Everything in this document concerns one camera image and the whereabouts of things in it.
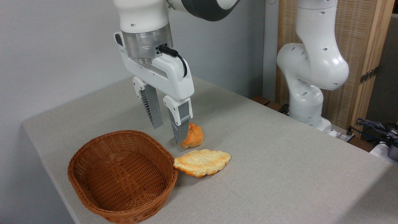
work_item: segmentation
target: bread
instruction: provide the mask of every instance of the bread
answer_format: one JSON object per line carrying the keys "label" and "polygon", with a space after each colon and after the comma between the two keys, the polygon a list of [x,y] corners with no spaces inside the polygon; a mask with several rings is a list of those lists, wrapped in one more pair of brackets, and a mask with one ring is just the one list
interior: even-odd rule
{"label": "bread", "polygon": [[192,150],[175,158],[173,166],[188,175],[203,177],[206,174],[213,175],[222,170],[230,159],[231,155],[223,151]]}
{"label": "bread", "polygon": [[189,147],[196,147],[203,143],[203,132],[199,125],[189,124],[187,139],[183,141],[180,146],[184,149]]}

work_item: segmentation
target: table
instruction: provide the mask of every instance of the table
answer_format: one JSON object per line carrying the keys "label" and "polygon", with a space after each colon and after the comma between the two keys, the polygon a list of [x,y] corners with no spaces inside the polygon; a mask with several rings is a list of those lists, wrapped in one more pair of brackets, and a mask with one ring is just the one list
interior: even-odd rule
{"label": "table", "polygon": [[[142,223],[398,223],[397,166],[231,91],[193,81],[191,121],[205,135],[196,149],[232,158],[213,176],[179,172],[165,206]],[[133,129],[174,157],[191,150],[175,144],[161,108],[164,125],[155,130],[127,79],[23,123],[76,223],[108,223],[82,205],[66,173],[90,139]]]}

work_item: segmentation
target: cable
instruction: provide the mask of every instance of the cable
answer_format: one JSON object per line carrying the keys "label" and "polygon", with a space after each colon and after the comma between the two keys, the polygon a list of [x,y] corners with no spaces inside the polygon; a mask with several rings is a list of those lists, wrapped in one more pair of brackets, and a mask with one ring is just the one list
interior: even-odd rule
{"label": "cable", "polygon": [[383,141],[383,142],[386,142],[386,143],[390,143],[390,144],[392,144],[392,145],[398,147],[398,144],[397,144],[396,141],[392,141],[392,140],[387,139],[387,138],[379,138],[379,137],[376,137],[376,136],[368,135],[368,134],[366,134],[366,133],[364,133],[364,132],[362,132],[362,131],[360,131],[360,130],[354,128],[353,126],[349,126],[349,128],[351,128],[351,129],[353,129],[353,130],[355,130],[355,131],[357,131],[357,132],[359,132],[359,133],[361,133],[361,134],[363,134],[363,135],[365,135],[365,136],[367,136],[367,137],[369,137],[369,138],[373,138],[373,139],[378,140],[378,141]]}
{"label": "cable", "polygon": [[183,76],[183,78],[185,78],[185,76],[187,76],[187,73],[188,73],[187,65],[185,64],[184,59],[179,54],[177,54],[177,57],[181,60],[182,65],[184,66],[184,76]]}
{"label": "cable", "polygon": [[392,133],[391,131],[387,130],[380,122],[374,122],[374,121],[366,120],[363,118],[357,118],[355,121],[355,124],[357,126],[366,126],[366,127],[372,128],[373,130],[375,130],[376,132],[381,133],[381,134],[394,135],[394,136],[398,137],[398,134]]}
{"label": "cable", "polygon": [[187,65],[185,64],[184,59],[178,54],[178,51],[176,51],[174,49],[171,49],[171,48],[169,48],[169,47],[167,47],[165,45],[160,45],[159,46],[159,51],[162,52],[162,53],[168,54],[170,56],[173,56],[173,57],[178,57],[181,60],[182,65],[184,67],[184,76],[183,76],[183,78],[185,78],[185,76],[187,76],[188,69],[187,69]]}

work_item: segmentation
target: brown woven basket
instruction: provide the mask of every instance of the brown woven basket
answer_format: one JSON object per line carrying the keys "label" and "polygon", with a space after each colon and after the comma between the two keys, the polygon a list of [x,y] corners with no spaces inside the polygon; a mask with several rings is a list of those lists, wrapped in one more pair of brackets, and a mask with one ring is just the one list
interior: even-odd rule
{"label": "brown woven basket", "polygon": [[176,180],[173,156],[146,133],[96,137],[70,160],[68,178],[83,205],[115,223],[137,223],[166,203]]}

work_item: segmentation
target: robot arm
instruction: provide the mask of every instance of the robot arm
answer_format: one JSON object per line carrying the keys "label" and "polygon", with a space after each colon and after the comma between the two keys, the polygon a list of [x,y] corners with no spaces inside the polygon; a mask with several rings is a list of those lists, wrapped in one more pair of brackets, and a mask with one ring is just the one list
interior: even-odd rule
{"label": "robot arm", "polygon": [[235,8],[239,0],[168,0],[168,2],[176,10],[204,20],[219,21]]}
{"label": "robot arm", "polygon": [[337,0],[298,0],[296,32],[303,44],[287,44],[277,56],[289,87],[289,115],[326,133],[331,124],[321,118],[319,88],[341,87],[349,71],[336,44],[336,8]]}
{"label": "robot arm", "polygon": [[173,50],[169,13],[180,10],[208,21],[226,17],[239,0],[113,0],[119,10],[121,32],[115,41],[154,128],[163,124],[156,90],[166,94],[177,143],[188,134],[193,117],[190,96],[194,92],[187,62]]}

